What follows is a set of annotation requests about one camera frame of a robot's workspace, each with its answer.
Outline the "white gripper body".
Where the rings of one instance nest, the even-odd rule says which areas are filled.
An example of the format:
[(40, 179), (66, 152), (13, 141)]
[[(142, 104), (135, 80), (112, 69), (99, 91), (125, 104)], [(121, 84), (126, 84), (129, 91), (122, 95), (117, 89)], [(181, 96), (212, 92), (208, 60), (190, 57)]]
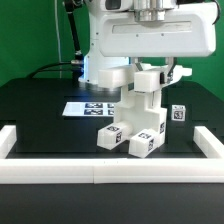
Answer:
[(216, 4), (100, 0), (99, 48), (110, 57), (207, 57), (216, 49)]

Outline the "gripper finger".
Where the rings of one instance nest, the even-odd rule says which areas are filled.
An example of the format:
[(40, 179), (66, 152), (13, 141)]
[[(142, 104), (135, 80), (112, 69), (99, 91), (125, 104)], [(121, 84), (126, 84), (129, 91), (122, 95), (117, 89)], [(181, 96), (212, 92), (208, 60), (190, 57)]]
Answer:
[(165, 59), (165, 63), (167, 67), (164, 71), (160, 72), (160, 83), (161, 84), (168, 84), (173, 80), (173, 70), (176, 65), (176, 58), (175, 57), (167, 57)]
[(143, 71), (144, 70), (138, 57), (132, 57), (131, 61), (132, 61), (132, 64), (134, 64), (136, 66), (138, 71)]

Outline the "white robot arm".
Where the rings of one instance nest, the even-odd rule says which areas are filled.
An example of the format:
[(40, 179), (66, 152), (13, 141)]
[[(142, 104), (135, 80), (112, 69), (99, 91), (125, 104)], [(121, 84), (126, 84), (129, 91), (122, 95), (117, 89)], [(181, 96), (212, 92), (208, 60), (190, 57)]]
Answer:
[(158, 82), (176, 81), (175, 60), (207, 57), (216, 49), (217, 0), (84, 0), (90, 19), (90, 50), (84, 79), (111, 87), (101, 69), (130, 58), (165, 58)]

